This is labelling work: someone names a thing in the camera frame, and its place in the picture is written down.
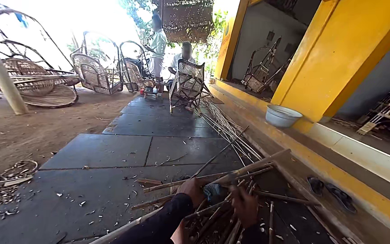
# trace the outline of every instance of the black sleeve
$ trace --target black sleeve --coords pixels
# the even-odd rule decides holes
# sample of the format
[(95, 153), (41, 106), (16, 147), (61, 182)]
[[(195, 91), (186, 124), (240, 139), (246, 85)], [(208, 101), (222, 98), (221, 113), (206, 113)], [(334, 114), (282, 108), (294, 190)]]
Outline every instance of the black sleeve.
[(193, 211), (191, 197), (178, 193), (155, 215), (135, 225), (110, 244), (172, 244), (171, 236), (181, 220)]
[(241, 244), (261, 244), (268, 242), (269, 234), (261, 232), (259, 224), (252, 225), (243, 231)]

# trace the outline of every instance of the slipper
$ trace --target slipper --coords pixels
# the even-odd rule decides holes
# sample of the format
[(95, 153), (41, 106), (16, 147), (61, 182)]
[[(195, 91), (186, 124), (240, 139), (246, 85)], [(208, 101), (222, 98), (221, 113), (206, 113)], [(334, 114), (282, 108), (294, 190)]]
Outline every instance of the slipper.
[(326, 189), (338, 200), (338, 202), (350, 213), (356, 213), (357, 210), (353, 206), (353, 199), (347, 193), (339, 189), (338, 187), (327, 183)]
[(312, 177), (312, 176), (306, 178), (306, 180), (309, 183), (311, 191), (315, 195), (321, 197), (322, 196), (322, 192), (323, 192), (323, 187), (325, 186), (325, 184), (321, 180), (317, 179), (316, 177)]

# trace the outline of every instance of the thatched roof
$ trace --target thatched roof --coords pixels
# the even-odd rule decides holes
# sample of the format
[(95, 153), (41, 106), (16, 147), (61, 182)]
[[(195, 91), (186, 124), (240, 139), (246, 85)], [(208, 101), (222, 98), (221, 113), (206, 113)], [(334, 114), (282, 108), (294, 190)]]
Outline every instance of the thatched roof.
[(169, 41), (207, 43), (214, 28), (213, 0), (153, 0), (153, 3), (163, 17), (163, 29)]

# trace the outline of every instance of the man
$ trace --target man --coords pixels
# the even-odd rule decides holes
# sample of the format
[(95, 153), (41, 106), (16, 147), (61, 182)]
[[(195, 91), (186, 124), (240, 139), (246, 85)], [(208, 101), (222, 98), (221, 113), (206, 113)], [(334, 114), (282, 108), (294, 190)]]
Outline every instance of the man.
[[(153, 41), (151, 41), (150, 46), (145, 46), (145, 48), (152, 52), (152, 57), (150, 59), (149, 71), (156, 78), (156, 83), (162, 83), (162, 67), (163, 67), (163, 57), (165, 56), (165, 47), (166, 47), (166, 35), (162, 28), (162, 20), (159, 15), (155, 14), (152, 18), (151, 27), (155, 32), (153, 36)], [(156, 88), (159, 88), (158, 96), (161, 96), (163, 91), (163, 85), (156, 84)]]
[[(171, 66), (168, 67), (168, 70), (171, 72), (171, 74), (175, 75), (177, 73), (177, 71), (179, 69), (178, 65), (179, 65), (180, 59), (189, 61), (191, 63), (195, 63), (195, 59), (192, 58), (192, 45), (190, 42), (188, 42), (188, 41), (183, 42), (181, 44), (181, 53), (177, 53), (176, 55), (174, 55), (174, 58), (172, 59)], [(172, 82), (173, 82), (173, 80), (169, 80), (166, 83), (166, 88), (168, 91), (170, 91), (170, 89), (171, 89)], [(188, 105), (186, 106), (186, 109), (191, 111), (191, 112), (193, 111), (192, 105), (190, 103), (188, 103)]]
[[(117, 237), (110, 244), (184, 244), (182, 219), (193, 213), (204, 200), (203, 182), (197, 178), (185, 181), (171, 201), (155, 215)], [(232, 187), (234, 212), (240, 219), (243, 231), (241, 244), (268, 242), (268, 235), (261, 232), (257, 223), (258, 202), (242, 188)]]

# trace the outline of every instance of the yellow wall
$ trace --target yellow wall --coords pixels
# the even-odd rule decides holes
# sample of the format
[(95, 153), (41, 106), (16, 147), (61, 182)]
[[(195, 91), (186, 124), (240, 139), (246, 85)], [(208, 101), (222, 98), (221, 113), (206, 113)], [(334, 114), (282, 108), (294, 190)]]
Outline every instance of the yellow wall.
[(389, 49), (390, 0), (322, 1), (272, 103), (333, 116)]
[(247, 6), (248, 0), (240, 0), (236, 16), (231, 17), (225, 26), (221, 49), (219, 50), (218, 63), (214, 70), (215, 78), (227, 78)]

